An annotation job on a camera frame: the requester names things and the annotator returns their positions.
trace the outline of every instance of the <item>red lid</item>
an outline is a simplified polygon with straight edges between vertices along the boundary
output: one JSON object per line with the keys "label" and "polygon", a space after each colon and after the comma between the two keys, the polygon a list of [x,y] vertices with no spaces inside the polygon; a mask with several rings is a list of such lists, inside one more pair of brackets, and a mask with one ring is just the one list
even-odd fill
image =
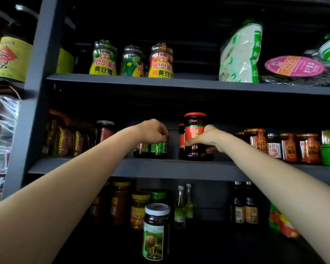
{"label": "red lid", "polygon": [[189,112],[189,113],[185,114],[184,117],[187,117],[187,116],[195,116],[195,115],[197,115],[197,116],[207,116],[207,114],[204,114],[204,113],[202,113],[202,112]]}

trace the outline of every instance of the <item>person's right arm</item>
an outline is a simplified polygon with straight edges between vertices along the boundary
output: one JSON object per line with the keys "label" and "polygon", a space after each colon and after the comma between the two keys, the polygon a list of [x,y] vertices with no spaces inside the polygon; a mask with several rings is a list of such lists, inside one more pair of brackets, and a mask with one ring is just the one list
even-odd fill
{"label": "person's right arm", "polygon": [[330,264],[330,186],[212,125],[185,142],[224,152]]}

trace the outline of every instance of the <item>human arm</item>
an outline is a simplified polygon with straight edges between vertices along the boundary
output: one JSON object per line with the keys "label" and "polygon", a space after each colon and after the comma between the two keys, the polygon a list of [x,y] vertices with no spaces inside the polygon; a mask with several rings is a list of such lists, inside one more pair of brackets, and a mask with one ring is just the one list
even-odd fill
{"label": "human arm", "polygon": [[206,126],[203,134],[185,142],[185,145],[197,143],[215,146],[229,155],[330,264],[329,185],[212,125]]}
{"label": "human arm", "polygon": [[51,263],[123,157],[168,135],[155,119],[128,127],[0,202],[0,263]]}

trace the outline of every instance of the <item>pink label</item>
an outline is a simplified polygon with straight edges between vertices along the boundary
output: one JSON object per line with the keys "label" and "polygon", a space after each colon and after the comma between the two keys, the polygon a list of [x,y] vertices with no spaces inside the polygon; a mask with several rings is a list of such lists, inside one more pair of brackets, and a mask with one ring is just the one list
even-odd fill
{"label": "pink label", "polygon": [[325,71],[322,63],[304,56],[279,56],[268,60],[264,66],[273,73],[291,77],[316,76]]}

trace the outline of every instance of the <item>orange lid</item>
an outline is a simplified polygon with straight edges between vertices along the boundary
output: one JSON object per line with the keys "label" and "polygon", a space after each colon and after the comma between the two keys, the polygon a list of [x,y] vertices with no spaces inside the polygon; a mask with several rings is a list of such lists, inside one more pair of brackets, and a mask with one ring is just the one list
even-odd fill
{"label": "orange lid", "polygon": [[266,132],[265,129],[245,129],[243,133],[245,132]]}
{"label": "orange lid", "polygon": [[304,134],[297,134],[297,137],[306,137],[306,136],[310,136],[310,137],[318,137],[319,135],[317,133],[304,133]]}
{"label": "orange lid", "polygon": [[292,133],[280,133],[280,136],[295,136]]}
{"label": "orange lid", "polygon": [[202,112],[189,112],[189,113],[185,114],[184,117],[187,117],[187,116],[195,116],[195,115],[197,115],[197,116],[207,116],[207,114],[204,114],[204,113],[202,113]]}

